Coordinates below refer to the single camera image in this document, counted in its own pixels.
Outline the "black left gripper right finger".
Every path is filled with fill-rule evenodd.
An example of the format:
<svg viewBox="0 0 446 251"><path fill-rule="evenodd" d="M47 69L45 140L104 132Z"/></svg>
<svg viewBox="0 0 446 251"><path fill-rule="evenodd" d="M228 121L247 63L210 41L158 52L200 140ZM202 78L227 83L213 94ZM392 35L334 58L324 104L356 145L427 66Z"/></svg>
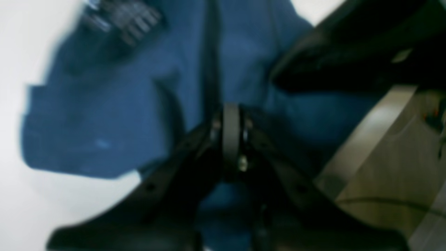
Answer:
<svg viewBox="0 0 446 251"><path fill-rule="evenodd" d="M408 251L395 230L342 211L282 154L237 104L230 105L230 177L253 200L252 251Z"/></svg>

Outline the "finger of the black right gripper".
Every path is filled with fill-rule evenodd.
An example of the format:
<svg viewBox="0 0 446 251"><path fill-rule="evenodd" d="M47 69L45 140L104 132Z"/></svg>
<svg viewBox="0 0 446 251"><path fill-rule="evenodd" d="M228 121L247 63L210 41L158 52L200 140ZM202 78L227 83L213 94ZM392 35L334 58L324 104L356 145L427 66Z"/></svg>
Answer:
<svg viewBox="0 0 446 251"><path fill-rule="evenodd" d="M445 90L444 0L346 0L274 65L288 92Z"/></svg>

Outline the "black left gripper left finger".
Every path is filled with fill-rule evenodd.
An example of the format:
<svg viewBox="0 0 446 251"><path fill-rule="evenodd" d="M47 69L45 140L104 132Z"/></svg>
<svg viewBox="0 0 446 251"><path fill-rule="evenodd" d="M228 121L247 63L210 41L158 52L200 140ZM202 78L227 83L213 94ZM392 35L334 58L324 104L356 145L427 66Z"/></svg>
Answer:
<svg viewBox="0 0 446 251"><path fill-rule="evenodd" d="M203 251L197 207L224 177L226 104L189 133L160 167L125 199L95 218L53 232L48 251Z"/></svg>

